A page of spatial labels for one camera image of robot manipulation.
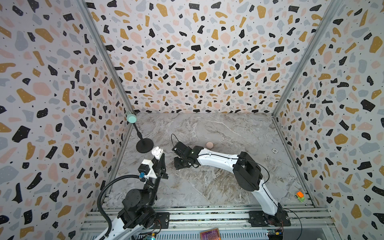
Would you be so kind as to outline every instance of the metal corner post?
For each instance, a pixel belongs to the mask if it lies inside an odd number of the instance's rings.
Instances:
[[[105,46],[103,42],[101,41],[101,37],[99,32],[97,31],[96,25],[92,20],[91,14],[88,11],[88,8],[86,6],[86,3],[84,0],[76,0],[77,7],[81,13],[81,16],[84,19],[85,24],[88,27],[88,30],[95,42],[96,47],[99,49],[100,55],[104,60],[104,63],[108,69],[108,71],[111,73],[112,79],[115,82],[115,85],[121,95],[121,98],[124,101],[124,104],[126,105],[127,109],[133,113],[136,114],[135,111],[132,108],[131,102],[129,101],[127,94],[125,93],[124,87],[122,86],[121,82],[119,81],[118,73],[115,70],[115,67],[113,66],[113,63],[105,49]]]
[[[288,98],[293,86],[297,83],[297,80],[299,79],[301,72],[303,71],[305,65],[307,64],[313,52],[316,50],[315,48],[317,44],[320,42],[320,40],[324,36],[329,23],[332,21],[333,17],[335,16],[336,12],[339,10],[343,2],[344,0],[332,0],[327,10],[325,10],[323,19],[320,22],[319,27],[317,28],[315,34],[313,35],[311,42],[309,43],[307,49],[305,50],[302,58],[299,61],[299,65],[297,66],[295,72],[293,73],[291,79],[289,80],[287,86],[285,87],[279,102],[277,103],[275,109],[273,110],[274,118],[277,116],[281,108],[284,106],[285,100]]]

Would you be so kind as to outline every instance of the black round base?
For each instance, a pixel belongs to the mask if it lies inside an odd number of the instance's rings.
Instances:
[[[136,144],[136,150],[139,153],[146,153],[153,149],[153,141],[149,138],[144,138],[143,140],[140,140]]]

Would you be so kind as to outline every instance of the black mounting plate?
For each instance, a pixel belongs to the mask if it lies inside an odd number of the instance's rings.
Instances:
[[[169,226],[169,212],[157,212],[156,218],[160,221],[161,229],[167,229]],[[160,229],[159,221],[155,220],[156,229]]]
[[[274,225],[276,227],[281,227],[281,222],[272,223],[268,221],[267,217],[264,215],[263,211],[249,211],[249,220],[251,227],[266,227],[268,225]],[[283,210],[281,214],[281,220],[285,227],[291,226],[291,221],[289,220],[287,211]]]

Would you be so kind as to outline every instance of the teal round object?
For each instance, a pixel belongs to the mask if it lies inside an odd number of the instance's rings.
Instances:
[[[136,115],[134,115],[134,114],[132,114],[132,113],[128,114],[128,115],[127,115],[127,121],[128,121],[129,123],[135,123],[135,122],[137,121],[137,117],[136,117]]]

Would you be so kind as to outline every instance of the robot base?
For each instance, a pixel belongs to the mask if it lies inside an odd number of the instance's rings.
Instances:
[[[281,222],[275,221],[273,216],[265,214],[263,211],[249,211],[249,218],[248,222],[252,227],[266,227],[268,225],[281,227]],[[281,220],[283,222],[283,226],[291,226],[291,221],[289,220],[287,211],[283,210],[281,212]]]

